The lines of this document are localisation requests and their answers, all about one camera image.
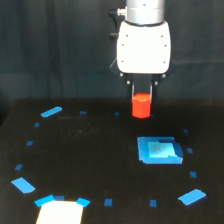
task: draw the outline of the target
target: blue tape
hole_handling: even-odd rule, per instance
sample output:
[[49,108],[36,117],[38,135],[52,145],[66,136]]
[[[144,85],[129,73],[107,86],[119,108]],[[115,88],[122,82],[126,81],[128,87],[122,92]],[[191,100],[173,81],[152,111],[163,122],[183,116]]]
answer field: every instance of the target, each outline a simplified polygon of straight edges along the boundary
[[19,179],[11,181],[11,183],[16,186],[20,191],[24,194],[31,193],[35,190],[35,188],[29,184],[25,179],[20,177]]
[[40,123],[35,123],[34,127],[35,128],[39,128],[40,127]]
[[189,130],[188,129],[184,129],[184,134],[189,134]]
[[190,205],[202,198],[206,197],[206,194],[198,189],[195,189],[181,197],[178,200],[182,201],[185,205]]
[[161,143],[161,141],[169,141],[173,144],[175,142],[174,137],[139,137],[138,139],[138,153],[139,153],[139,160],[146,164],[182,164],[183,158],[179,157],[176,154],[175,148],[175,154],[169,155],[167,154],[166,158],[156,158],[156,157],[150,157],[149,153],[149,147],[148,144],[150,142],[155,143]]
[[87,111],[80,111],[80,114],[86,115]]
[[152,207],[152,208],[157,207],[157,201],[156,200],[150,200],[150,207]]
[[105,199],[104,206],[112,206],[113,200],[112,199]]
[[148,142],[148,150],[150,158],[167,158],[175,156],[172,143]]
[[79,199],[77,200],[77,204],[82,205],[83,207],[88,206],[89,203],[90,203],[90,201],[88,201],[88,200],[86,200],[86,199],[83,199],[83,198],[79,198]]
[[51,110],[48,110],[48,111],[42,113],[41,116],[42,117],[49,117],[49,116],[51,116],[53,114],[56,114],[56,113],[58,113],[60,111],[62,111],[62,108],[61,107],[55,107],[55,108],[53,108]]
[[197,178],[197,173],[195,171],[191,171],[190,176],[193,178]]
[[54,196],[54,199],[56,201],[64,201],[65,200],[65,196]]
[[187,148],[187,152],[188,153],[193,153],[193,149],[192,148]]
[[22,164],[18,164],[18,165],[16,166],[15,170],[21,170],[22,167],[23,167]]
[[37,207],[41,207],[42,205],[50,202],[50,201],[55,201],[53,195],[49,195],[47,197],[41,198],[39,200],[36,200],[34,203],[37,205]]
[[27,146],[31,146],[31,145],[33,145],[33,141],[28,141],[28,142],[26,143],[26,145],[27,145]]

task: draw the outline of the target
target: blue square tape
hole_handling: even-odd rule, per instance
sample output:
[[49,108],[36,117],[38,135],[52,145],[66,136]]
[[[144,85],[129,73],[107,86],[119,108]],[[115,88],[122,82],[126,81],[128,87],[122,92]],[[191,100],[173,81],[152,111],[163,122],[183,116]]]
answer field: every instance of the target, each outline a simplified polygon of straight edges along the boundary
[[189,130],[188,129],[184,129],[184,134],[189,134]]
[[40,127],[40,123],[35,123],[34,127],[35,128],[39,128]]
[[150,207],[152,207],[152,208],[157,207],[157,202],[156,202],[156,200],[150,200]]
[[191,171],[190,176],[193,178],[197,178],[197,173],[195,171]]
[[27,146],[31,146],[31,145],[33,145],[33,141],[28,141],[28,142],[26,143],[26,145],[27,145]]
[[104,206],[112,206],[113,200],[112,199],[105,199]]
[[65,200],[65,196],[54,196],[54,199],[56,201],[64,201]]
[[192,148],[187,148],[187,152],[188,153],[193,153],[193,149]]
[[21,170],[22,167],[23,167],[22,164],[18,164],[18,165],[16,166],[15,170]]

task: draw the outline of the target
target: black surface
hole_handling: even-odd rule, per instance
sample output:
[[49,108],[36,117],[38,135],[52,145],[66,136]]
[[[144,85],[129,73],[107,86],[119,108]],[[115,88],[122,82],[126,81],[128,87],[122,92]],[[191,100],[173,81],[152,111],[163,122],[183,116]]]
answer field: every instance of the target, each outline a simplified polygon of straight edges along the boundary
[[[40,117],[54,106],[63,111]],[[129,106],[122,101],[17,102],[0,129],[0,223],[35,223],[34,201],[50,194],[91,200],[82,224],[224,223],[224,108],[169,105],[155,108],[155,118],[137,120]],[[183,165],[139,162],[140,136],[174,136],[184,152]],[[34,145],[27,147],[28,140]],[[187,147],[194,153],[187,154]],[[23,164],[21,171],[14,170],[17,164]],[[21,193],[11,184],[19,177],[36,190]],[[191,206],[177,200],[195,188],[207,198]],[[111,208],[104,207],[105,198],[113,199]],[[157,200],[157,208],[149,207],[150,199]]]

